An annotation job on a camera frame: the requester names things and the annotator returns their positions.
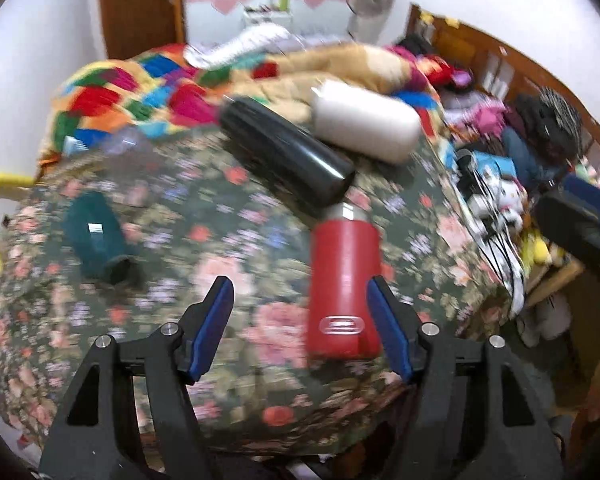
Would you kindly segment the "light blue box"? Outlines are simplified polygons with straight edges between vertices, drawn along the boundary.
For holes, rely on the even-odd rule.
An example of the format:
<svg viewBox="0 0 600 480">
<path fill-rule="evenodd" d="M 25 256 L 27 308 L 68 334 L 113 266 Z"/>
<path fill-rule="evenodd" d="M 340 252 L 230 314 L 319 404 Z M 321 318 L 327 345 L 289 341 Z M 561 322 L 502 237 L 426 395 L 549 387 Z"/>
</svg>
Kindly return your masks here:
<svg viewBox="0 0 600 480">
<path fill-rule="evenodd" d="M 508 157 L 496 156 L 483 152 L 473 152 L 477 171 L 482 176 L 493 174 L 509 180 L 516 179 L 517 171 L 514 162 Z"/>
</svg>

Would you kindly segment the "standing electric fan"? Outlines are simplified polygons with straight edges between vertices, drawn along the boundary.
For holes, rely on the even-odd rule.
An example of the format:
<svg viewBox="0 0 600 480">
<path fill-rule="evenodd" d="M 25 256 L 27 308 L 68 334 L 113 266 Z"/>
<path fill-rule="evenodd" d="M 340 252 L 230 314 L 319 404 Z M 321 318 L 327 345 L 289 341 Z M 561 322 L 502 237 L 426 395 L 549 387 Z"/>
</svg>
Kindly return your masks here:
<svg viewBox="0 0 600 480">
<path fill-rule="evenodd" d="M 376 44 L 394 0 L 346 0 L 350 10 L 349 36 L 362 44 Z"/>
</svg>

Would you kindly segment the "colourful patchwork quilt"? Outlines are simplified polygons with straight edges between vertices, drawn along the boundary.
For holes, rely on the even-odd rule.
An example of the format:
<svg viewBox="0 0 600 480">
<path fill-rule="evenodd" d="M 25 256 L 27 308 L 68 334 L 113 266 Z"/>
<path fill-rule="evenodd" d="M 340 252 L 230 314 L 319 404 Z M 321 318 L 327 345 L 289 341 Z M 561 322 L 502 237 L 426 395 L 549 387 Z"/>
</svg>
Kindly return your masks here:
<svg viewBox="0 0 600 480">
<path fill-rule="evenodd" d="M 260 53 L 204 70 L 186 62 L 181 44 L 128 60 L 87 64 L 55 92 L 38 154 L 57 164 L 70 139 L 86 148 L 124 126 L 155 138 L 215 122 L 224 96 L 250 96 L 291 122 L 310 116 L 311 90 L 326 80 L 391 96 L 401 90 L 431 99 L 416 110 L 431 139 L 443 130 L 440 98 L 411 53 L 401 47 L 331 44 L 290 53 Z"/>
</svg>

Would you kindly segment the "pile of dark clothes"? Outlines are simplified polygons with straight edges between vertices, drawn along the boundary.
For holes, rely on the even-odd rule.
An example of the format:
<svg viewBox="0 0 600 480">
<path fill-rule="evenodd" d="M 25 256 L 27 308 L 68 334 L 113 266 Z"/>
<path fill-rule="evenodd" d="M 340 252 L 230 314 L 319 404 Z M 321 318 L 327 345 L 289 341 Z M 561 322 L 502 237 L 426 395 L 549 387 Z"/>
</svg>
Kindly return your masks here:
<svg viewBox="0 0 600 480">
<path fill-rule="evenodd" d="M 543 160 L 558 165 L 583 155 L 581 116 L 560 93 L 543 87 L 535 96 L 518 94 L 512 105 L 521 119 L 520 135 Z"/>
</svg>

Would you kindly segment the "wooden bed headboard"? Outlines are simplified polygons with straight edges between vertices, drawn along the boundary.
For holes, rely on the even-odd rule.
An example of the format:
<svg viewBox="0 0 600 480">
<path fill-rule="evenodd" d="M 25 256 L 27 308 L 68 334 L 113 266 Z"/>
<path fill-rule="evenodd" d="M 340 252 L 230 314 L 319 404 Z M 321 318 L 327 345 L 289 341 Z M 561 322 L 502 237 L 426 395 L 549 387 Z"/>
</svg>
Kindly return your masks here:
<svg viewBox="0 0 600 480">
<path fill-rule="evenodd" d="M 580 114 L 585 149 L 600 151 L 600 123 L 560 79 L 532 58 L 481 29 L 433 14 L 417 3 L 411 4 L 405 31 L 427 40 L 449 64 L 470 70 L 478 89 L 489 96 L 508 101 L 521 93 L 555 90 Z"/>
</svg>

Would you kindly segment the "black thermos bottle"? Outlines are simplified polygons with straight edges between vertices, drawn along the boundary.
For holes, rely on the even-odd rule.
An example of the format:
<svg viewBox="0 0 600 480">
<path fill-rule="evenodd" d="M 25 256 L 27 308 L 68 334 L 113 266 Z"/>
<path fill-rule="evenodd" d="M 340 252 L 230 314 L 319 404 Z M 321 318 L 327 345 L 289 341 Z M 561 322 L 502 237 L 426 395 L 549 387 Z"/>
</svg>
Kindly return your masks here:
<svg viewBox="0 0 600 480">
<path fill-rule="evenodd" d="M 353 183 L 353 162 L 253 98 L 228 99 L 218 121 L 234 144 L 314 209 L 342 202 Z"/>
</svg>

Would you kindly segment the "red thermos cup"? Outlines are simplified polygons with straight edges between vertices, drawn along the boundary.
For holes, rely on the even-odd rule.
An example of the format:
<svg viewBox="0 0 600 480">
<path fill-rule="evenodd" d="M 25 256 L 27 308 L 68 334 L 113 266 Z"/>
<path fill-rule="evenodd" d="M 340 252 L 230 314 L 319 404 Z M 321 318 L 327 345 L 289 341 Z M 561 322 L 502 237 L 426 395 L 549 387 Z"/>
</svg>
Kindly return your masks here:
<svg viewBox="0 0 600 480">
<path fill-rule="evenodd" d="M 311 235 L 306 353 L 317 360 L 362 360 L 381 343 L 366 302 L 367 282 L 381 271 L 380 235 L 366 212 L 328 208 Z"/>
</svg>

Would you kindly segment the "dark green faceted cup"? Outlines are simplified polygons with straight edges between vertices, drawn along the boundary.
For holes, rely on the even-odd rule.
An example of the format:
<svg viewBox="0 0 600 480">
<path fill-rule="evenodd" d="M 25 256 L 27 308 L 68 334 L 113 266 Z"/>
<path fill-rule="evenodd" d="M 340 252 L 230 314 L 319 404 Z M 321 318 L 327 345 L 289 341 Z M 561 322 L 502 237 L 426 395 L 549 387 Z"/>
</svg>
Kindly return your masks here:
<svg viewBox="0 0 600 480">
<path fill-rule="evenodd" d="M 140 265 L 102 193 L 87 191 L 75 198 L 62 222 L 62 232 L 86 278 L 109 287 L 140 281 Z"/>
</svg>

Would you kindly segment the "grey white blanket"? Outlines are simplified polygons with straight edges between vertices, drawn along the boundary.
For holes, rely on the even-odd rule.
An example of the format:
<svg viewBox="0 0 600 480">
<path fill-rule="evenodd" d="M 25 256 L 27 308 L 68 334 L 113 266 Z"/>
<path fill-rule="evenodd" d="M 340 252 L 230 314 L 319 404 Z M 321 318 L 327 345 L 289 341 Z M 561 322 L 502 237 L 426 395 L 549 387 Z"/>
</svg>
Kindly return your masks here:
<svg viewBox="0 0 600 480">
<path fill-rule="evenodd" d="M 183 58 L 192 67 L 212 70 L 260 54 L 287 54 L 345 44 L 350 38 L 334 34 L 296 35 L 272 22 L 252 25 L 236 37 L 207 50 L 190 44 Z"/>
</svg>

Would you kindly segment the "white spotted plush dog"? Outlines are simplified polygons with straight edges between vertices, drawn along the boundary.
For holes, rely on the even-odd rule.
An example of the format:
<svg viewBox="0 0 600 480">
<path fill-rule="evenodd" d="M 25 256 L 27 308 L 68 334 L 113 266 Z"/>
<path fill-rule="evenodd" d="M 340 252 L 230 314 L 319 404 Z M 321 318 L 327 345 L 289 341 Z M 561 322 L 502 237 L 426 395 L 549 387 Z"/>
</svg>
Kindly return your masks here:
<svg viewBox="0 0 600 480">
<path fill-rule="evenodd" d="M 489 232 L 506 228 L 510 234 L 519 233 L 524 226 L 526 191 L 516 181 L 492 174 L 479 174 L 477 181 L 478 191 L 466 202 L 469 211 L 486 225 Z"/>
</svg>

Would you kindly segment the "red plush toy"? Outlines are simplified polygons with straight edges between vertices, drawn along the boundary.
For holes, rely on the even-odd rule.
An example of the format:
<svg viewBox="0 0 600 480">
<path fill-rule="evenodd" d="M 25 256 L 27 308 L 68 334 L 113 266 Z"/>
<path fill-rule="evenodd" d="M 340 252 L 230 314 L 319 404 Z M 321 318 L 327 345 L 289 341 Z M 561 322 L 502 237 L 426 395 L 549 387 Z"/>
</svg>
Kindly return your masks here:
<svg viewBox="0 0 600 480">
<path fill-rule="evenodd" d="M 415 64 L 434 87 L 466 89 L 474 82 L 470 70 L 449 64 L 437 55 L 421 55 L 416 58 Z"/>
</svg>

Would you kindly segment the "white thermos bottle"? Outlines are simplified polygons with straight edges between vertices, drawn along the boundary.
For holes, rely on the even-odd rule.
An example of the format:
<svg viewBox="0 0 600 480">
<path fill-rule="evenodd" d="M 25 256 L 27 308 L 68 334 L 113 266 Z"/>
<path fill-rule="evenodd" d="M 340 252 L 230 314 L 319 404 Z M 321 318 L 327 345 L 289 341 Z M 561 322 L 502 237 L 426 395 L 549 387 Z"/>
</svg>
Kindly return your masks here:
<svg viewBox="0 0 600 480">
<path fill-rule="evenodd" d="M 318 140 L 391 165 L 403 164 L 414 152 L 422 121 L 408 104 L 336 80 L 312 91 L 312 132 Z"/>
</svg>

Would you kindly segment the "small white cabinet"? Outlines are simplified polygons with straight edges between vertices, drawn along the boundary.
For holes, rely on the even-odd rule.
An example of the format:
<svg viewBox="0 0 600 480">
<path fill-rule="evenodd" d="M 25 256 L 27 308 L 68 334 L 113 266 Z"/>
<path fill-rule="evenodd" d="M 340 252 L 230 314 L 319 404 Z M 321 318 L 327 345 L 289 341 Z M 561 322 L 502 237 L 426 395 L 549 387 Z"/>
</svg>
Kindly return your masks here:
<svg viewBox="0 0 600 480">
<path fill-rule="evenodd" d="M 257 8 L 245 8 L 242 10 L 243 28 L 263 23 L 274 23 L 291 30 L 294 28 L 294 16 L 290 11 L 281 11 L 273 9 L 270 6 L 258 6 Z"/>
</svg>

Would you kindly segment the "brown wooden door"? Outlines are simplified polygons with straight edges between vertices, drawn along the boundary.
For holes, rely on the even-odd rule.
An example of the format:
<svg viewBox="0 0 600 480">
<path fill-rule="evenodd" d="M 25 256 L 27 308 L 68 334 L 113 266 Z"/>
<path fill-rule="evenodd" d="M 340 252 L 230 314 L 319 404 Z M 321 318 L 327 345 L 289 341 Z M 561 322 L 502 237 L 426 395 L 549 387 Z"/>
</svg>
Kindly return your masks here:
<svg viewBox="0 0 600 480">
<path fill-rule="evenodd" d="M 99 0 L 99 12 L 110 58 L 185 41 L 183 0 Z"/>
</svg>

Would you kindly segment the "clear plastic cup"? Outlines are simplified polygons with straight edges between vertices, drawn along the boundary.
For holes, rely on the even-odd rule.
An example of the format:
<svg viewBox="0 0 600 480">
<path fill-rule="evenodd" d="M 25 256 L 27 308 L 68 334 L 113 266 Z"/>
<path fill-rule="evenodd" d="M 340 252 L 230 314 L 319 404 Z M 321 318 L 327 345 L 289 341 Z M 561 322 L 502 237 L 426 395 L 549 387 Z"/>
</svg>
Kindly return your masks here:
<svg viewBox="0 0 600 480">
<path fill-rule="evenodd" d="M 140 128 L 125 126 L 99 143 L 106 174 L 117 181 L 143 179 L 156 174 L 162 158 Z"/>
</svg>

